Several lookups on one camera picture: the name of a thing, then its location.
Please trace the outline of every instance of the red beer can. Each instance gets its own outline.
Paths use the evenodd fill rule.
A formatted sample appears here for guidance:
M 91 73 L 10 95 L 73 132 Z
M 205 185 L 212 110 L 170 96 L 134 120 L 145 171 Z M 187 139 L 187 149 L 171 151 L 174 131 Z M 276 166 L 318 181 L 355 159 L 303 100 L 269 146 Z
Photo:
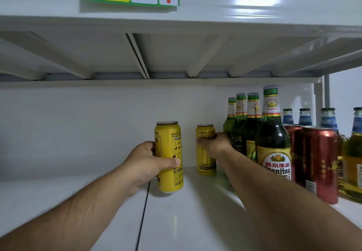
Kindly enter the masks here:
M 333 128 L 303 126 L 305 188 L 328 204 L 338 203 L 337 134 Z
M 305 177 L 303 171 L 303 143 L 301 139 L 301 125 L 283 124 L 290 136 L 290 155 L 292 157 L 292 180 L 302 187 L 305 187 Z

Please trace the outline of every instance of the person's right arm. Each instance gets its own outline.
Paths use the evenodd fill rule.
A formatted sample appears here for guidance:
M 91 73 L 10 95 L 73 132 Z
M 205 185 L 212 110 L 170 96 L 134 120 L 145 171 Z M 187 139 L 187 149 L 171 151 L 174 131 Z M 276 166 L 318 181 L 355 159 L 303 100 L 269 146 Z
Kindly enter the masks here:
M 268 250 L 362 250 L 362 230 L 304 188 L 234 150 L 226 134 L 198 143 L 226 172 Z

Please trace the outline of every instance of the person's left hand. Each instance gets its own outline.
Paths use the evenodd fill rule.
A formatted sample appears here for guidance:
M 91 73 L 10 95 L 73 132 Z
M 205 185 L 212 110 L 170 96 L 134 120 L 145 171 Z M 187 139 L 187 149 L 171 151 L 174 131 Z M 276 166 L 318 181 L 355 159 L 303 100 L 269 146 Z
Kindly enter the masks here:
M 176 168 L 181 161 L 176 158 L 164 158 L 153 156 L 152 150 L 155 148 L 153 141 L 146 141 L 137 145 L 128 155 L 124 163 L 120 166 L 129 172 L 134 179 L 130 196 L 134 195 L 140 185 L 149 182 L 161 170 Z

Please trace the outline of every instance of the glass bottle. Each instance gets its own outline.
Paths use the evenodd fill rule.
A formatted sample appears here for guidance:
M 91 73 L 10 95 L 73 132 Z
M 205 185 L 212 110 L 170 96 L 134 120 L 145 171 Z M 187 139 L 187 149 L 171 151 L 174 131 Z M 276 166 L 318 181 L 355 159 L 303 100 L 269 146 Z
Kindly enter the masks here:
M 247 121 L 242 127 L 242 145 L 246 156 L 256 162 L 255 136 L 261 123 L 259 93 L 248 93 Z
M 344 189 L 348 196 L 362 202 L 362 107 L 353 110 L 352 135 L 342 146 Z
M 294 124 L 293 109 L 283 109 L 283 124 Z
M 236 121 L 231 129 L 231 144 L 235 150 L 246 154 L 246 148 L 242 146 L 242 127 L 247 121 L 247 106 L 245 93 L 236 94 Z
M 311 109 L 301 108 L 299 109 L 299 125 L 312 126 Z
M 231 129 L 236 121 L 235 118 L 235 104 L 236 104 L 236 98 L 235 97 L 229 97 L 229 105 L 227 109 L 227 118 L 223 125 L 223 131 L 227 134 L 229 139 L 231 140 Z
M 332 127 L 333 130 L 336 132 L 337 138 L 337 159 L 338 159 L 338 190 L 343 191 L 343 157 L 342 157 L 342 146 L 345 142 L 345 138 L 339 134 L 337 120 L 336 120 L 336 112 L 335 108 L 322 108 L 322 119 L 321 119 L 321 126 Z
M 276 86 L 264 87 L 263 116 L 256 134 L 256 156 L 264 168 L 292 180 L 290 137 L 282 124 Z

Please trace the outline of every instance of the white wall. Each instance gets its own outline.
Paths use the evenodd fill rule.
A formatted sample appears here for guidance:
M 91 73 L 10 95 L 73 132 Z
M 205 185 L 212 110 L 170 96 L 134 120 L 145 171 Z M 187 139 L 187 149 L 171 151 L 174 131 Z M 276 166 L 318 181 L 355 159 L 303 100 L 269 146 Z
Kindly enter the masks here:
M 262 86 L 145 86 L 0 89 L 0 180 L 105 172 L 157 121 L 181 126 L 183 162 L 195 165 L 197 123 L 222 130 L 227 98 Z M 281 108 L 312 108 L 312 84 L 279 86 Z
M 331 107 L 336 108 L 336 119 L 341 134 L 350 136 L 353 108 L 362 107 L 362 67 L 329 75 Z

